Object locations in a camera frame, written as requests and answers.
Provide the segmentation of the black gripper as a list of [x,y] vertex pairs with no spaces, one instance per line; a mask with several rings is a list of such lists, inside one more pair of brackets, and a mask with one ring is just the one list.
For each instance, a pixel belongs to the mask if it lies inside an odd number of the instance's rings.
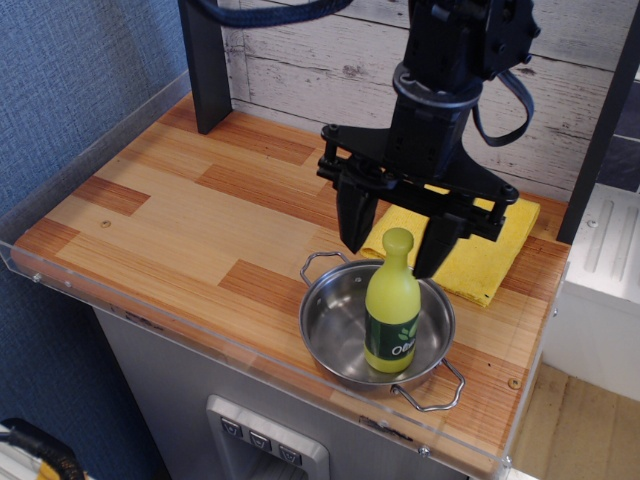
[[328,124],[319,176],[337,191],[340,239],[357,253],[371,232],[377,203],[429,217],[413,273],[431,278],[456,242],[495,241],[518,191],[466,152],[467,121],[479,124],[479,90],[399,94],[390,127]]

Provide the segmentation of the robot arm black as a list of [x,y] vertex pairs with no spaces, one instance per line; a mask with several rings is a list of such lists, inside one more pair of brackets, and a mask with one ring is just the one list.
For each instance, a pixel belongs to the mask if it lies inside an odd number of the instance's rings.
[[533,113],[512,70],[530,60],[540,30],[529,1],[413,1],[409,18],[390,126],[325,126],[318,173],[336,189],[340,237],[352,251],[368,237],[379,201],[424,215],[413,271],[429,278],[457,241],[496,240],[518,199],[515,187],[469,156],[462,136],[480,119],[487,81],[501,81]]

